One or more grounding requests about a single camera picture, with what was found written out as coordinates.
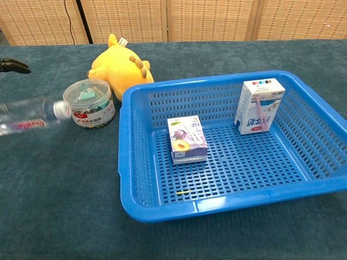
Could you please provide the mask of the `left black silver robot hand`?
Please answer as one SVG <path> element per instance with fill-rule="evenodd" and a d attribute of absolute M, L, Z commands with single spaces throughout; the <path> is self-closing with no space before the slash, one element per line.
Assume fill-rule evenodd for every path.
<path fill-rule="evenodd" d="M 31 70 L 29 66 L 13 58 L 0 58 L 1 73 L 17 72 L 20 74 L 29 74 Z"/>

